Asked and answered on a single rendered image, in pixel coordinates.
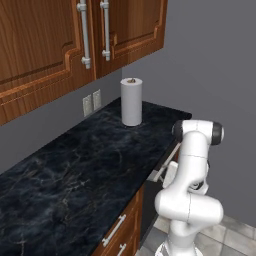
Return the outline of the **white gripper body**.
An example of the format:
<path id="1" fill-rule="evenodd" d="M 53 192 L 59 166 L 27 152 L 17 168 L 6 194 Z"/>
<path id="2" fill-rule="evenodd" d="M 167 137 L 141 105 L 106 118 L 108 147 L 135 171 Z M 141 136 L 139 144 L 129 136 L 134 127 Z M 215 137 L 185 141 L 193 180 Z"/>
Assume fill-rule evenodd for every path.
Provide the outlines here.
<path id="1" fill-rule="evenodd" d="M 178 168 L 178 163 L 171 161 L 168 165 L 167 172 L 163 181 L 163 187 L 168 187 L 174 180 Z"/>

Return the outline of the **black dishwasher door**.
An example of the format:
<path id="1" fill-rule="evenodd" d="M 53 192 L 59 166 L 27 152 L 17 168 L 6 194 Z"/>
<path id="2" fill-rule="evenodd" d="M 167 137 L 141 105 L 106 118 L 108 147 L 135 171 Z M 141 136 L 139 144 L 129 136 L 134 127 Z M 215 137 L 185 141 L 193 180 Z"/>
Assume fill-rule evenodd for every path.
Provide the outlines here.
<path id="1" fill-rule="evenodd" d="M 162 181 L 160 179 L 157 182 L 152 182 L 147 178 L 147 180 L 144 182 L 139 246 L 142 246 L 144 243 L 158 217 L 158 214 L 154 208 L 154 200 L 155 196 L 161 189 Z"/>

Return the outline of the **narrow wooden cupboard door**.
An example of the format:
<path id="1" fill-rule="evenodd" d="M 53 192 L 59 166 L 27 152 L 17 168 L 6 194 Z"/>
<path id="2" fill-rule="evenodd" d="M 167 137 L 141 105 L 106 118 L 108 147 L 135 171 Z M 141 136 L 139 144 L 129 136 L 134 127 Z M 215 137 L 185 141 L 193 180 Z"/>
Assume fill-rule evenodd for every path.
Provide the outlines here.
<path id="1" fill-rule="evenodd" d="M 164 46 L 168 0 L 108 0 L 110 60 L 105 49 L 102 0 L 91 0 L 96 77 L 101 78 Z"/>

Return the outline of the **wide wooden cupboard door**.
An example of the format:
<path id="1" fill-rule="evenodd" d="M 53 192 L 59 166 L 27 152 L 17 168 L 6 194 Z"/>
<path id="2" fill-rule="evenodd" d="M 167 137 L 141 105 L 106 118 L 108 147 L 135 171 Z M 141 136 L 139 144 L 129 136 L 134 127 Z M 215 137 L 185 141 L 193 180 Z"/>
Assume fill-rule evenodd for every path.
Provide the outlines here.
<path id="1" fill-rule="evenodd" d="M 84 56 L 80 0 L 0 0 L 0 126 L 96 79 L 91 0 Z"/>

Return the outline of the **wooden drawer front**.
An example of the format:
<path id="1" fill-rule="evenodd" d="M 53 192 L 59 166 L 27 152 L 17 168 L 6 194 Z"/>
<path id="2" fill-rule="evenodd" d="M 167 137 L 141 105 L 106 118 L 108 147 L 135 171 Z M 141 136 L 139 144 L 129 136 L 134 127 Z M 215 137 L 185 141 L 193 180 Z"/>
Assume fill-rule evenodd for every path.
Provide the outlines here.
<path id="1" fill-rule="evenodd" d="M 141 217 L 142 217 L 142 202 L 143 202 L 143 189 L 144 186 L 136 192 L 132 200 L 129 202 L 127 207 L 123 210 L 120 215 L 126 214 L 125 221 L 121 224 L 118 231 L 112 237 L 111 241 L 106 247 L 103 247 L 102 241 L 99 243 L 98 247 L 91 254 L 91 256 L 107 256 L 109 249 L 113 246 L 115 241 L 122 235 L 132 234 L 133 232 L 138 233 L 137 238 L 137 250 L 140 240 L 140 227 L 141 227 Z M 118 223 L 119 219 L 115 221 L 111 229 L 106 233 L 103 238 L 106 238 L 110 232 L 113 230 L 115 225 Z"/>
<path id="2" fill-rule="evenodd" d="M 119 245 L 120 244 L 127 244 L 126 249 L 123 251 L 121 256 L 134 256 L 137 251 L 137 238 L 138 233 L 133 232 L 132 234 L 126 234 L 120 236 L 113 246 L 109 249 L 107 256 L 117 256 L 119 252 Z"/>

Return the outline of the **white paper towel roll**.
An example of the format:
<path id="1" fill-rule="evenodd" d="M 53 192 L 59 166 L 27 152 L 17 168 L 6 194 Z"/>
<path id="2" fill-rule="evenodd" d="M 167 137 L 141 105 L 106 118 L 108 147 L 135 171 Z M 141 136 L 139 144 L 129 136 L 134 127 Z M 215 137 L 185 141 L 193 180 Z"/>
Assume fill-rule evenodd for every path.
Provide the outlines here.
<path id="1" fill-rule="evenodd" d="M 121 117 L 126 126 L 142 122 L 142 85 L 139 78 L 124 78 L 121 84 Z"/>

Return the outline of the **grey wall socket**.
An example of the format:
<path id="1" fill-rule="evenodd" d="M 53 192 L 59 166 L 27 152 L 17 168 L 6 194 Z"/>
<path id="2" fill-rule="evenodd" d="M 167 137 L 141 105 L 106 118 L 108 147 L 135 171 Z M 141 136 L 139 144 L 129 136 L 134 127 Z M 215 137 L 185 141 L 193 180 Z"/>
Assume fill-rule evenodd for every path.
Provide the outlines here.
<path id="1" fill-rule="evenodd" d="M 92 113 L 92 97 L 88 95 L 82 100 L 82 102 L 84 116 L 90 115 Z"/>
<path id="2" fill-rule="evenodd" d="M 93 93 L 93 108 L 94 108 L 94 110 L 101 108 L 101 91 L 100 91 L 100 89 Z"/>

